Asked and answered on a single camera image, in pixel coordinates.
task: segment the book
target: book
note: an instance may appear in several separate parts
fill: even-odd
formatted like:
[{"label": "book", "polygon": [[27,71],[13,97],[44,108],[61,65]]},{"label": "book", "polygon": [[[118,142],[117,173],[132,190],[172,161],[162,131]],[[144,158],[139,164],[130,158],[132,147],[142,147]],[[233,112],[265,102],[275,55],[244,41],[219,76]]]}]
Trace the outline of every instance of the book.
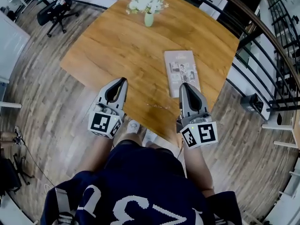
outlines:
[{"label": "book", "polygon": [[201,91],[193,51],[165,51],[164,56],[172,98],[179,97],[179,87],[183,83]]}]

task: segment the navy shirt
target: navy shirt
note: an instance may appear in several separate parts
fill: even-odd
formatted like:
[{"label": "navy shirt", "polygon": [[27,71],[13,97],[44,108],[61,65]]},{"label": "navy shirt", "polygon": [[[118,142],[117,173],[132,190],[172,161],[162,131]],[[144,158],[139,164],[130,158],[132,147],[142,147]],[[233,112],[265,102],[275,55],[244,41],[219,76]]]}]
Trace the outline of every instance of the navy shirt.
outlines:
[{"label": "navy shirt", "polygon": [[[80,172],[56,188],[66,191],[80,225],[242,224],[234,192],[205,198],[174,156],[129,140],[112,150],[103,170]],[[53,188],[41,224],[52,225],[58,217]]]}]

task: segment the wooden handrail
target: wooden handrail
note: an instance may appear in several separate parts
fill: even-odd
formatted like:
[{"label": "wooden handrail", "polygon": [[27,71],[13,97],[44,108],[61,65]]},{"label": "wooden handrail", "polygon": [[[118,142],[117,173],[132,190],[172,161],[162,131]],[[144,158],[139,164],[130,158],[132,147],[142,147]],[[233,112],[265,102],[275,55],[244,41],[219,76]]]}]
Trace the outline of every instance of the wooden handrail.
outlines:
[{"label": "wooden handrail", "polygon": [[247,5],[245,5],[241,0],[228,0],[229,2],[233,3],[234,5],[236,5],[239,9],[241,9],[245,14],[248,15],[248,17],[252,20],[253,23],[256,24],[256,26],[258,26],[263,34],[268,38],[268,40],[272,43],[272,45],[275,47],[275,49],[277,50],[278,54],[283,58],[285,64],[288,66],[288,68],[290,69],[298,90],[300,90],[300,79],[298,74],[296,73],[292,63],[290,62],[290,60],[288,59],[288,57],[286,56],[283,47],[279,44],[279,42],[276,40],[275,36],[272,34],[272,32],[267,28],[267,26],[255,15],[254,12],[252,12]]}]

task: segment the person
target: person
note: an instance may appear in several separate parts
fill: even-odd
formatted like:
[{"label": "person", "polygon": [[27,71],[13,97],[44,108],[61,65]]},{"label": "person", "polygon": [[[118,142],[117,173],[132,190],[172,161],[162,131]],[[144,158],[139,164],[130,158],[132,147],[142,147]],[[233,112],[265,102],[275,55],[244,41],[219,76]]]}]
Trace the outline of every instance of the person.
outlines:
[{"label": "person", "polygon": [[147,130],[141,142],[139,126],[130,121],[113,150],[112,140],[96,140],[78,174],[47,193],[42,225],[242,224],[235,193],[215,194],[200,148],[184,144],[186,178],[156,134]]},{"label": "person", "polygon": [[0,132],[0,148],[9,148],[15,144],[20,144],[22,133],[18,126],[15,126],[15,132]]}]

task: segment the green vase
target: green vase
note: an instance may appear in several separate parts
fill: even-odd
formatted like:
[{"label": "green vase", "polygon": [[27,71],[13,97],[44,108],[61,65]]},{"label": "green vase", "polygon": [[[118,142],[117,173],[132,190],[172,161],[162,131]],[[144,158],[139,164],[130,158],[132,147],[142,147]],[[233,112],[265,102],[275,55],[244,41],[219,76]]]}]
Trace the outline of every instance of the green vase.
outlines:
[{"label": "green vase", "polygon": [[151,27],[154,21],[154,14],[153,13],[145,13],[145,26]]}]

